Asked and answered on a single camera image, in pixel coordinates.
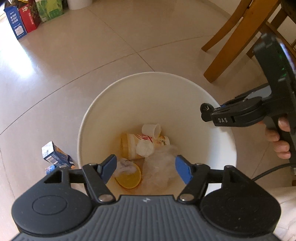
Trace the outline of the person right hand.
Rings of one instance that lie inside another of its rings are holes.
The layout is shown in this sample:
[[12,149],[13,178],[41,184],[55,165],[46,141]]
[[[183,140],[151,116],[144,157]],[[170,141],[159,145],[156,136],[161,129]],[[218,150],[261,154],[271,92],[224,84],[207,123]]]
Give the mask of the person right hand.
[[[290,132],[290,124],[287,118],[279,118],[278,126],[282,131]],[[267,141],[273,144],[273,150],[276,152],[279,158],[287,160],[291,157],[290,144],[286,141],[281,140],[280,134],[276,130],[266,128],[265,137]]]

